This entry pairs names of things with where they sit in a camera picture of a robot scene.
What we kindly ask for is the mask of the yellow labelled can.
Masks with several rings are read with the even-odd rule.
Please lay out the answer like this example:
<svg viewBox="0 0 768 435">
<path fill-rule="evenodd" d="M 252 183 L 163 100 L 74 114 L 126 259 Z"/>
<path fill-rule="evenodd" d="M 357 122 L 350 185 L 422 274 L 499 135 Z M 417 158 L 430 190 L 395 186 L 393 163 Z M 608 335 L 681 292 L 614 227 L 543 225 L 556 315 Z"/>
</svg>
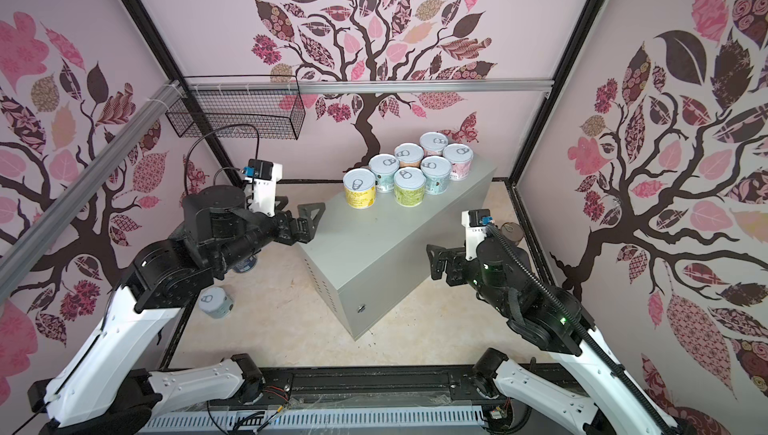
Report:
<svg viewBox="0 0 768 435">
<path fill-rule="evenodd" d="M 354 209 L 366 209 L 375 203 L 376 177 L 365 168 L 349 170 L 343 176 L 347 204 Z"/>
</svg>

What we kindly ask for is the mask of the green labelled can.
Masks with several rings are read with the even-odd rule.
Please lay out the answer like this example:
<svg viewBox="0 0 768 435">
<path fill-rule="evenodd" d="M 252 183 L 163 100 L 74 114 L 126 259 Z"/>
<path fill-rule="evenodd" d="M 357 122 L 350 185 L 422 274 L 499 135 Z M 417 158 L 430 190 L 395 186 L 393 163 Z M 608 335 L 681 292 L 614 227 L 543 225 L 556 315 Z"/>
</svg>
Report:
<svg viewBox="0 0 768 435">
<path fill-rule="evenodd" d="M 422 203 L 426 192 L 426 177 L 421 169 L 400 168 L 394 175 L 396 202 L 403 207 L 415 207 Z"/>
</svg>

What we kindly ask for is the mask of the grey teal can front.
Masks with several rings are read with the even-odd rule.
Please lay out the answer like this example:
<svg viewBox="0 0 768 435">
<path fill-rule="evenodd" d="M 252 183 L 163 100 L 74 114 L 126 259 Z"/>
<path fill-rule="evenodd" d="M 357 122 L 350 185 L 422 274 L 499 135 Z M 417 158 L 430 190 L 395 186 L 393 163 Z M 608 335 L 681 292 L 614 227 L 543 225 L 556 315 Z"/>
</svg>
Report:
<svg viewBox="0 0 768 435">
<path fill-rule="evenodd" d="M 425 190 L 430 195 L 444 193 L 450 182 L 452 164 L 442 156 L 425 157 L 420 164 L 425 176 Z"/>
</svg>

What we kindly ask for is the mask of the small light blue can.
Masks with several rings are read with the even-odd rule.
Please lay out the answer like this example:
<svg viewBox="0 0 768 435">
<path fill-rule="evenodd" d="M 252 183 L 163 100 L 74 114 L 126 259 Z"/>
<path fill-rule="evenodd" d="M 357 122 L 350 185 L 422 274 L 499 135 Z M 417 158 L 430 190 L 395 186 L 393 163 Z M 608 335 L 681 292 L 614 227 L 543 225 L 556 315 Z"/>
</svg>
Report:
<svg viewBox="0 0 768 435">
<path fill-rule="evenodd" d="M 394 190 L 394 176 L 400 169 L 400 162 L 394 155 L 375 155 L 369 162 L 369 169 L 376 178 L 378 192 L 390 193 Z"/>
</svg>

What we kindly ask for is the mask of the pink white labelled can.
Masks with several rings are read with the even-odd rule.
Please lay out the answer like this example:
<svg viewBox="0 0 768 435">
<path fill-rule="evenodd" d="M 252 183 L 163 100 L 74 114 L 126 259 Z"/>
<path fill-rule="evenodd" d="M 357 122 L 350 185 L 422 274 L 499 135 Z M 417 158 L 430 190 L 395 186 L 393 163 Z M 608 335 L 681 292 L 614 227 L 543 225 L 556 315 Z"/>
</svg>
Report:
<svg viewBox="0 0 768 435">
<path fill-rule="evenodd" d="M 464 180 L 471 171 L 473 150 L 465 144 L 448 144 L 442 152 L 442 156 L 451 163 L 450 178 L 452 181 Z"/>
</svg>

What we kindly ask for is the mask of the orange labelled can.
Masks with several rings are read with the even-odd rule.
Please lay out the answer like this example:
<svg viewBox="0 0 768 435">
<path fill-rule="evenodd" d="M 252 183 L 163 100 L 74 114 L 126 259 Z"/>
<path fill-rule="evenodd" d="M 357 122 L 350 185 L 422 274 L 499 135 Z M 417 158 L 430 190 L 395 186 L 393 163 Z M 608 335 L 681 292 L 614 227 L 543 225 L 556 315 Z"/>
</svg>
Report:
<svg viewBox="0 0 768 435">
<path fill-rule="evenodd" d="M 424 158 L 424 149 L 416 143 L 402 143 L 395 148 L 394 156 L 401 168 L 419 168 Z"/>
</svg>

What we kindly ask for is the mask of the tall blue labelled can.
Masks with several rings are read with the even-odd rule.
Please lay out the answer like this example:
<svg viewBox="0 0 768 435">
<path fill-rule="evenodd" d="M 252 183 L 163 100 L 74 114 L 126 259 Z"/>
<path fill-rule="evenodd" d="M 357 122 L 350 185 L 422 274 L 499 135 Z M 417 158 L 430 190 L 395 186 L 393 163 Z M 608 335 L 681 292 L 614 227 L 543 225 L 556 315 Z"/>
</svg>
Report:
<svg viewBox="0 0 768 435">
<path fill-rule="evenodd" d="M 258 262 L 258 256 L 257 255 L 252 255 L 252 256 L 247 257 L 246 259 L 242 260 L 237 265 L 235 265 L 232 268 L 232 270 L 237 272 L 237 273 L 240 273 L 240 274 L 247 273 L 247 272 L 249 272 L 250 270 L 252 270 L 255 267 L 257 262 Z"/>
</svg>

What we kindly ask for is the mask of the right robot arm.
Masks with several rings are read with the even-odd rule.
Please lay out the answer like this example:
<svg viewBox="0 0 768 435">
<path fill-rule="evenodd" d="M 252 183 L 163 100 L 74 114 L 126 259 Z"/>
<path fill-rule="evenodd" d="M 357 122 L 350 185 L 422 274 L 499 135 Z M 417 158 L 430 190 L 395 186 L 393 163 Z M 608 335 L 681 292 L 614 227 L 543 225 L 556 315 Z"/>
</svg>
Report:
<svg viewBox="0 0 768 435">
<path fill-rule="evenodd" d="M 562 388 L 488 349 L 474 367 L 485 397 L 525 404 L 572 434 L 695 433 L 692 423 L 666 413 L 640 389 L 588 312 L 572 295 L 539 279 L 524 250 L 489 235 L 458 248 L 429 245 L 426 252 L 432 279 L 474 289 L 514 333 L 549 353 L 583 391 Z"/>
</svg>

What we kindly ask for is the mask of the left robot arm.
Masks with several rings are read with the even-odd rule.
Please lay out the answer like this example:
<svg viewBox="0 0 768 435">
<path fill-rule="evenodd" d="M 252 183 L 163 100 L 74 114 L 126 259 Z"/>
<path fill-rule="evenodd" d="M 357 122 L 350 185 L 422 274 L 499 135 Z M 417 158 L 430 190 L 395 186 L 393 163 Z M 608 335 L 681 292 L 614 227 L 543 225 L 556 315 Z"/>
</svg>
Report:
<svg viewBox="0 0 768 435">
<path fill-rule="evenodd" d="M 272 242 L 310 242 L 325 211 L 324 203 L 312 203 L 300 205 L 297 216 L 284 207 L 253 212 L 246 203 L 245 192 L 228 185 L 184 198 L 183 223 L 135 256 L 73 360 L 30 387 L 31 409 L 49 418 L 41 433 L 135 434 L 168 412 L 261 395 L 264 377 L 247 354 L 176 372 L 135 366 L 160 330 L 215 280 Z"/>
</svg>

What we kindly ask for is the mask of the brown labelled can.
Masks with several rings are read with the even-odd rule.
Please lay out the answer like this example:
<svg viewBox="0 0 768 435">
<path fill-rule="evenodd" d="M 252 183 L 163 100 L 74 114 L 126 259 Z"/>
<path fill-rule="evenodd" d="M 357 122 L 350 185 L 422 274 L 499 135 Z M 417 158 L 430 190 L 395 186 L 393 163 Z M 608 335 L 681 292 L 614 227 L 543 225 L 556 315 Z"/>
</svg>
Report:
<svg viewBox="0 0 768 435">
<path fill-rule="evenodd" d="M 501 231 L 502 234 L 515 245 L 518 245 L 525 238 L 523 228 L 515 222 L 503 223 Z"/>
</svg>

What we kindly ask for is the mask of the grey metal cabinet box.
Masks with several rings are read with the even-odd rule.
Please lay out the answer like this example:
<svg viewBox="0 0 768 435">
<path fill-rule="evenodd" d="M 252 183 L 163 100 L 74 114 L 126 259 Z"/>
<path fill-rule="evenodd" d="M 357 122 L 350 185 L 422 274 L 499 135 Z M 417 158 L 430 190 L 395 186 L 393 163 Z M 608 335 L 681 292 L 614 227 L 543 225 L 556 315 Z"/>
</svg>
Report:
<svg viewBox="0 0 768 435">
<path fill-rule="evenodd" d="M 393 194 L 354 209 L 344 194 L 326 204 L 314 239 L 300 246 L 317 293 L 353 339 L 359 339 L 430 275 L 426 247 L 463 245 L 463 212 L 479 209 L 495 165 L 475 157 L 468 177 L 416 207 Z"/>
</svg>

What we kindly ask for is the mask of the back aluminium rail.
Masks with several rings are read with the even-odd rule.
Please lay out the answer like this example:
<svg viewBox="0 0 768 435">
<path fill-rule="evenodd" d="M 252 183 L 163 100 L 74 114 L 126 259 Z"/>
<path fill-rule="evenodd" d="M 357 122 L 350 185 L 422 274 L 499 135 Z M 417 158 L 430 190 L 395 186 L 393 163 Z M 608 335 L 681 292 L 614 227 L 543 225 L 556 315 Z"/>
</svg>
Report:
<svg viewBox="0 0 768 435">
<path fill-rule="evenodd" d="M 187 80 L 192 90 L 234 91 L 289 90 L 301 94 L 337 93 L 427 93 L 427 92 L 545 92 L 554 86 L 546 78 L 495 78 L 477 80 L 406 80 L 406 81 L 287 81 L 249 79 Z"/>
</svg>

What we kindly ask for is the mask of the aluminium rail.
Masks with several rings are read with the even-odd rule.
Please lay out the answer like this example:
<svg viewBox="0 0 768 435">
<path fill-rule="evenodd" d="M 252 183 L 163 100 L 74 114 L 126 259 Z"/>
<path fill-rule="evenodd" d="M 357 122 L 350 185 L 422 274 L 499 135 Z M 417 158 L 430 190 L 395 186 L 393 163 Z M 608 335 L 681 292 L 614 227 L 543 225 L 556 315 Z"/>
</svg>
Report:
<svg viewBox="0 0 768 435">
<path fill-rule="evenodd" d="M 78 178 L 42 213 L 38 222 L 1 259 L 1 299 L 6 300 L 36 262 L 86 205 L 149 128 L 182 95 L 177 81 L 163 84 Z"/>
<path fill-rule="evenodd" d="M 192 90 L 234 91 L 289 90 L 301 94 L 337 93 L 427 93 L 427 92 L 545 92 L 554 86 L 546 78 L 495 78 L 477 80 L 406 80 L 406 81 L 287 81 L 249 79 L 187 80 Z"/>
</svg>

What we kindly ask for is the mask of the black corner frame post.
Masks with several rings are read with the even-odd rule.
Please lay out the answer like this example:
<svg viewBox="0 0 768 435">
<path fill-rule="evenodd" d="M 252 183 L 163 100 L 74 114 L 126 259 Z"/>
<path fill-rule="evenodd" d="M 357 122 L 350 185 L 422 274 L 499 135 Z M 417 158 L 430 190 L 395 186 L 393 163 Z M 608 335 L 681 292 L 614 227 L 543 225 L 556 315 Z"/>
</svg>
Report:
<svg viewBox="0 0 768 435">
<path fill-rule="evenodd" d="M 134 25 L 144 38 L 164 74 L 169 80 L 179 84 L 179 88 L 182 92 L 181 100 L 184 102 L 187 111 L 191 115 L 193 123 L 199 128 L 202 135 L 207 135 L 213 130 L 213 127 L 204 115 L 203 109 L 199 105 L 196 96 L 189 91 L 185 76 L 180 70 L 142 0 L 120 1 L 130 15 Z"/>
</svg>

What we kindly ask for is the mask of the black right corner post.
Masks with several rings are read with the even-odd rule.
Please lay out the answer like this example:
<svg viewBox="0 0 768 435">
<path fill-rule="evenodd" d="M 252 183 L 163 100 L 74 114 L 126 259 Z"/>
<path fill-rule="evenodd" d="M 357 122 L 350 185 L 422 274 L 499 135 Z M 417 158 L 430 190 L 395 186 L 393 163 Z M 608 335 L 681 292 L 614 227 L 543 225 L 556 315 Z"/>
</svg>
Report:
<svg viewBox="0 0 768 435">
<path fill-rule="evenodd" d="M 526 134 L 520 152 L 513 165 L 510 175 L 507 177 L 509 188 L 516 188 L 523 177 L 526 167 L 530 162 L 534 150 L 542 136 L 556 102 L 565 89 L 569 76 L 586 45 L 593 25 L 596 23 L 602 8 L 607 0 L 586 0 L 582 6 L 576 25 L 568 38 L 563 54 L 561 55 L 553 75 L 552 88 L 543 98 L 533 122 Z"/>
</svg>

